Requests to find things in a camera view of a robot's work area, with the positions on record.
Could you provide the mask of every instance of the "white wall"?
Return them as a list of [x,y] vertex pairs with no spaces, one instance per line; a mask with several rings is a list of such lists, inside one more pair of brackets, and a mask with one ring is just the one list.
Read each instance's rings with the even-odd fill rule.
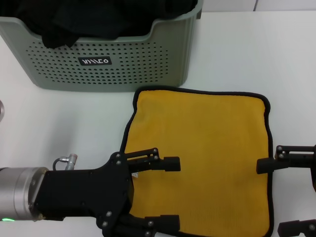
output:
[[253,11],[256,0],[204,0],[203,11]]
[[[204,0],[203,11],[253,11],[256,0]],[[258,0],[256,11],[316,10],[316,0]]]
[[316,10],[316,0],[258,0],[256,11]]

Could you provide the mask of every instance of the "white table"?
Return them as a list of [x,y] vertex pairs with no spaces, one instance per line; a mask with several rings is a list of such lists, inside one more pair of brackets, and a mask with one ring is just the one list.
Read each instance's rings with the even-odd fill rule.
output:
[[[76,153],[76,169],[103,165],[119,150],[133,93],[43,90],[0,39],[0,167],[46,166]],[[204,13],[197,22],[184,88],[249,91],[271,103],[274,146],[316,144],[316,12]],[[274,172],[279,222],[316,218],[308,169]],[[1,236],[101,237],[94,218],[0,223]]]

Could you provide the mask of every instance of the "basket logo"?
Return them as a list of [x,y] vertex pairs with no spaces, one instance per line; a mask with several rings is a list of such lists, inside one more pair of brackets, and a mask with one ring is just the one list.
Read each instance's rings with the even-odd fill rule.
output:
[[82,66],[112,65],[110,57],[78,58]]

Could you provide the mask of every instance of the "gray-green plastic basket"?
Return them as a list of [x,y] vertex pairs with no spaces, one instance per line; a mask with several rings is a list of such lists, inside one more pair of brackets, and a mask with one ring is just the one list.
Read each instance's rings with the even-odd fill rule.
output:
[[192,38],[203,0],[173,20],[156,20],[142,37],[80,38],[46,48],[19,19],[0,17],[0,34],[31,81],[45,89],[135,91],[145,85],[180,86],[187,79]]

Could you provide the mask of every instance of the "yellow towel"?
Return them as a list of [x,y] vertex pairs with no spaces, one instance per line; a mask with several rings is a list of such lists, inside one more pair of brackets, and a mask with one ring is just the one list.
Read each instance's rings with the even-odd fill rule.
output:
[[272,174],[256,173],[257,159],[272,156],[264,96],[147,87],[134,109],[121,150],[157,147],[180,157],[181,171],[133,177],[132,215],[179,215],[177,236],[271,236]]

